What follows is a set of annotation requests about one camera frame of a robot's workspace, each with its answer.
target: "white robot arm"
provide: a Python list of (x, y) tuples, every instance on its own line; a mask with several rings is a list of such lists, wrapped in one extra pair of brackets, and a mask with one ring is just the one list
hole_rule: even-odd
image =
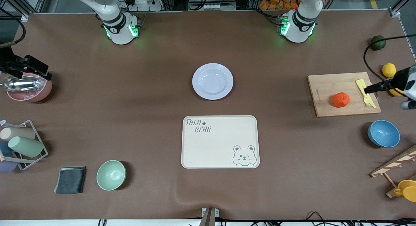
[(283, 15), (287, 17), (287, 21), (283, 23), (280, 33), (292, 42), (306, 41), (312, 34), (316, 18), (322, 8), (322, 0), (302, 0), (296, 11), (290, 10)]
[(91, 7), (104, 23), (107, 36), (116, 44), (124, 45), (138, 38), (140, 20), (122, 12), (114, 0), (79, 0)]

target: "blue bowl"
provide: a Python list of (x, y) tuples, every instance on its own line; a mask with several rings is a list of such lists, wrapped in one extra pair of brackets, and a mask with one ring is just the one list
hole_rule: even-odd
[(368, 128), (368, 137), (374, 144), (387, 148), (397, 146), (400, 141), (398, 129), (386, 120), (374, 121)]

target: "white cup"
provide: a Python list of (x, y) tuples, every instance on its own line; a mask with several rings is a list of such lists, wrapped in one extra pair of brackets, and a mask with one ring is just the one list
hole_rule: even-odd
[(36, 134), (32, 128), (3, 128), (3, 130), (0, 131), (0, 138), (5, 141), (9, 141), (13, 137), (27, 137), (34, 139)]

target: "bowl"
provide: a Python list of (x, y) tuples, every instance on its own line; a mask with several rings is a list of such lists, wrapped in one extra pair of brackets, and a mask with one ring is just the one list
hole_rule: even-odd
[[(32, 73), (23, 73), (24, 76), (35, 76), (37, 75)], [(39, 78), (41, 81), (40, 88), (20, 91), (20, 92), (9, 92), (7, 91), (7, 95), (17, 101), (25, 101), (25, 102), (37, 102), (49, 95), (52, 90), (52, 81), (47, 81), (44, 78)]]
[(101, 165), (97, 172), (97, 183), (101, 189), (115, 190), (126, 179), (126, 168), (117, 160), (109, 160)]
[(400, 141), (398, 129), (389, 121), (374, 121), (368, 128), (368, 137), (370, 140), (381, 147), (391, 148)]

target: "tabletop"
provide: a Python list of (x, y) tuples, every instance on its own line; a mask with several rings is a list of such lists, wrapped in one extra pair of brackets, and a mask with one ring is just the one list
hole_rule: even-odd
[[(414, 203), (388, 199), (391, 184), (369, 177), (416, 143), (415, 112), (399, 107), (404, 98), (379, 93), (381, 113), (317, 118), (307, 83), (309, 75), (366, 72), (369, 39), (403, 35), (386, 10), (322, 11), (301, 44), (280, 38), (254, 11), (147, 14), (140, 39), (124, 46), (107, 39), (94, 14), (31, 14), (25, 26), (15, 54), (48, 64), (53, 89), (39, 103), (13, 101), (2, 90), (1, 118), (32, 120), (49, 155), (1, 175), (0, 219), (185, 219), (207, 206), (225, 219), (304, 219), (309, 211), (324, 219), (414, 217)], [(378, 70), (415, 63), (406, 39), (367, 57)], [(222, 100), (192, 89), (195, 70), (211, 62), (234, 77)], [(256, 117), (259, 167), (183, 168), (182, 120), (191, 115)], [(398, 127), (398, 146), (370, 143), (367, 128), (377, 119)], [(128, 174), (107, 192), (96, 173), (111, 159)], [(62, 166), (86, 166), (83, 193), (53, 192)], [(415, 163), (389, 171), (395, 182), (415, 172)]]

